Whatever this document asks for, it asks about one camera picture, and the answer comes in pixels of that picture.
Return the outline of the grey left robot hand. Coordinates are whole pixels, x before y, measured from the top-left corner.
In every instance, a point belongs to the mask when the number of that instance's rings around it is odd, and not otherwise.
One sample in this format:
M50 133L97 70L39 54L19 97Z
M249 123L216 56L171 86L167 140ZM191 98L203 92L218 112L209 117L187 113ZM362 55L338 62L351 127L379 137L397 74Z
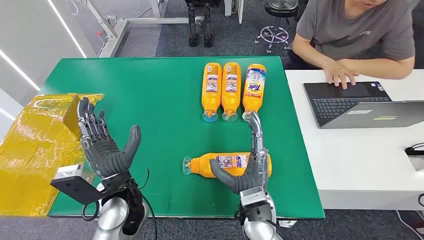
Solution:
M119 149L110 135L104 115L103 110L95 115L94 105L87 97L78 102L77 123L81 131L80 143L89 166L101 179L128 172L142 139L140 126L133 125L129 129L125 146Z

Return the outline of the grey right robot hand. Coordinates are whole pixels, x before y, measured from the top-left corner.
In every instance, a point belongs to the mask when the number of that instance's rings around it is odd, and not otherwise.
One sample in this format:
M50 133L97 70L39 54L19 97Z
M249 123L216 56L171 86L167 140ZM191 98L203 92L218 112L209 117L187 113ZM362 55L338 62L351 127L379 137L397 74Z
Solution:
M268 182L268 150L264 147L260 118L257 112L248 111L243 115L243 119L251 129L251 152L244 173L233 176L223 170L216 159L209 160L213 175L237 195L255 187L262 187L265 190Z

